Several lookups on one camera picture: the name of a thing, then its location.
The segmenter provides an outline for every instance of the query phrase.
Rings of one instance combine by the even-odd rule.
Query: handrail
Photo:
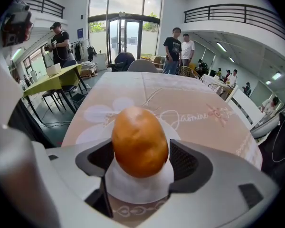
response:
[[[51,0],[23,0],[26,2],[31,10],[35,10],[41,13],[52,14],[63,18],[63,10],[65,7]]]
[[[185,23],[204,20],[245,23],[266,29],[285,40],[285,25],[279,15],[258,6],[237,3],[215,4],[190,9],[184,13]]]

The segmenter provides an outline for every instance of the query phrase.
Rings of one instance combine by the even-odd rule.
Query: doorway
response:
[[[110,63],[121,52],[130,52],[140,59],[143,23],[139,20],[115,18],[108,26],[108,49]]]

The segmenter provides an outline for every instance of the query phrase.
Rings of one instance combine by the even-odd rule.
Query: wicker chair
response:
[[[196,79],[201,80],[203,82],[203,80],[200,78],[199,74],[195,71],[192,71],[192,69],[187,67],[187,66],[182,66],[180,68],[180,76],[196,78]]]
[[[224,101],[226,101],[233,90],[228,86],[222,86],[218,84],[209,84],[208,87],[217,93]]]

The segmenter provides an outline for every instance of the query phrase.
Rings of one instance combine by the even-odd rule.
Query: brown egg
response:
[[[117,115],[112,144],[120,167],[137,178],[155,175],[168,159],[161,124],[151,112],[140,107],[124,109]]]

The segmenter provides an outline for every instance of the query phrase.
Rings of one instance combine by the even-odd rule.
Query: tree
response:
[[[104,28],[102,27],[102,22],[93,22],[89,23],[90,31],[91,32],[101,32],[104,31]]]
[[[156,14],[154,14],[153,12],[149,16],[157,18]],[[147,31],[157,32],[157,24],[147,22],[142,26],[142,29]]]

